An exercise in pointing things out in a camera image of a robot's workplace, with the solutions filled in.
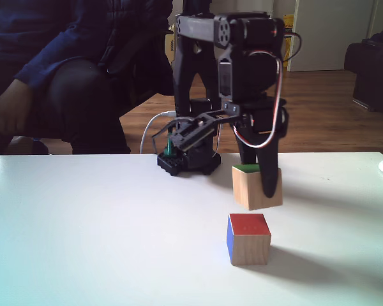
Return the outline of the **person's right hand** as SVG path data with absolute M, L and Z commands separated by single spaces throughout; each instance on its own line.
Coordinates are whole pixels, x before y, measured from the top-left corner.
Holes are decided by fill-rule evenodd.
M 0 95 L 0 135 L 23 132 L 33 102 L 33 91 L 24 82 L 14 79 Z

